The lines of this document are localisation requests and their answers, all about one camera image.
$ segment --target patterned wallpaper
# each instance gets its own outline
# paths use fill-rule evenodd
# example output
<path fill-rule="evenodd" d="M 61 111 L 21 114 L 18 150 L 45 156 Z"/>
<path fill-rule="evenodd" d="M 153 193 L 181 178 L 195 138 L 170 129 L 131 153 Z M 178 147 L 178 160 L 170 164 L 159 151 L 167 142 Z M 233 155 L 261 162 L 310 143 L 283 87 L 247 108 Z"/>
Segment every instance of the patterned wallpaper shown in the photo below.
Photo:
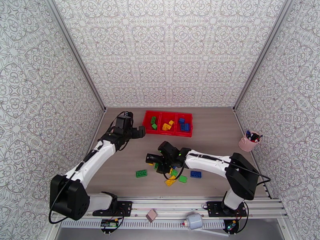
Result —
<path fill-rule="evenodd" d="M 84 156 L 102 109 L 43 0 L 0 0 L 0 239 L 41 239 L 49 182 Z"/>
<path fill-rule="evenodd" d="M 55 0 L 107 107 L 233 106 L 284 0 Z"/>
<path fill-rule="evenodd" d="M 299 239 L 320 239 L 320 0 L 297 0 L 237 114 Z"/>

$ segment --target pink pen holder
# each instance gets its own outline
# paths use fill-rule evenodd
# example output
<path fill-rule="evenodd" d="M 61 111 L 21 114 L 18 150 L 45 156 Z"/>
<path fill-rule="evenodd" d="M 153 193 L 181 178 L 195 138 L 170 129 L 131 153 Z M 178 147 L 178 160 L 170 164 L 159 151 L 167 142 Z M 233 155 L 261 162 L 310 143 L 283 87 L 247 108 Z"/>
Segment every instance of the pink pen holder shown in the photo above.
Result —
<path fill-rule="evenodd" d="M 239 147 L 241 150 L 244 150 L 246 152 L 252 151 L 252 149 L 258 144 L 259 142 L 252 142 L 250 141 L 246 134 L 244 134 L 244 136 L 241 138 L 241 140 L 239 141 Z"/>

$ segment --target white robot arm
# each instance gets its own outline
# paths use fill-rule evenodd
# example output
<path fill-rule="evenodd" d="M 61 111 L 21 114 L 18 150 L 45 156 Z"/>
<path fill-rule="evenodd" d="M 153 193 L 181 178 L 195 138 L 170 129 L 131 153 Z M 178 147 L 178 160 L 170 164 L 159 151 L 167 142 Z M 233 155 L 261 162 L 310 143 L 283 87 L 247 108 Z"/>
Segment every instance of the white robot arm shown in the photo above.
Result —
<path fill-rule="evenodd" d="M 182 168 L 201 169 L 226 178 L 230 189 L 224 195 L 222 209 L 234 212 L 244 200 L 253 200 L 259 177 L 258 171 L 241 155 L 214 156 L 182 148 L 178 150 L 164 141 L 158 148 L 162 156 L 147 154 L 147 163 L 158 163 L 157 172 L 166 177 L 173 166 Z"/>
<path fill-rule="evenodd" d="M 116 117 L 116 124 L 110 124 L 107 132 L 98 140 L 96 147 L 64 176 L 56 175 L 50 183 L 50 213 L 56 211 L 66 218 L 79 220 L 87 211 L 108 209 L 116 196 L 111 193 L 86 193 L 91 178 L 110 156 L 123 150 L 130 139 L 142 138 L 146 134 L 144 126 L 133 128 L 133 114 L 122 112 Z"/>

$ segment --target red tray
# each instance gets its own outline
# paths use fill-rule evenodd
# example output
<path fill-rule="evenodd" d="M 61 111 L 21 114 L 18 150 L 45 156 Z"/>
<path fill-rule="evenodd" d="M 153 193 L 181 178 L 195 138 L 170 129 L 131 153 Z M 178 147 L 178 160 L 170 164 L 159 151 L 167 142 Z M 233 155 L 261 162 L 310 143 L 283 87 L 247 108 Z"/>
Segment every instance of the red tray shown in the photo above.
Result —
<path fill-rule="evenodd" d="M 151 127 L 151 118 L 156 117 L 156 125 L 157 130 L 154 130 Z M 178 120 L 180 118 L 185 119 L 185 123 L 190 124 L 190 131 L 185 132 L 180 130 L 180 124 Z M 173 127 L 168 131 L 163 131 L 162 126 L 164 123 L 169 124 L 169 121 L 173 120 L 174 124 Z M 179 113 L 179 112 L 158 112 L 158 111 L 146 111 L 146 114 L 144 115 L 143 119 L 143 126 L 146 127 L 146 133 L 147 134 L 166 134 L 166 135 L 173 135 L 173 136 L 185 136 L 185 137 L 191 137 L 192 136 L 192 114 L 191 113 Z"/>

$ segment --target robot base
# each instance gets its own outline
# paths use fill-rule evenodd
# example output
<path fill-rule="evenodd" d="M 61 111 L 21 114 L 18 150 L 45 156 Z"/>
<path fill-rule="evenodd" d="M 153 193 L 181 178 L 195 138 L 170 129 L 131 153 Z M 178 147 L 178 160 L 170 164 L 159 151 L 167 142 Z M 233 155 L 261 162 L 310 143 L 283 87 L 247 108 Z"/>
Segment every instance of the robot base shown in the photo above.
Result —
<path fill-rule="evenodd" d="M 207 210 L 209 217 L 246 217 L 247 212 L 244 207 L 244 203 L 242 202 L 238 209 L 234 212 L 228 212 L 222 208 L 222 202 L 221 201 L 208 201 L 207 203 Z"/>
<path fill-rule="evenodd" d="M 107 210 L 95 210 L 93 216 L 125 216 L 131 215 L 132 201 L 117 201 L 117 205 L 114 209 Z"/>

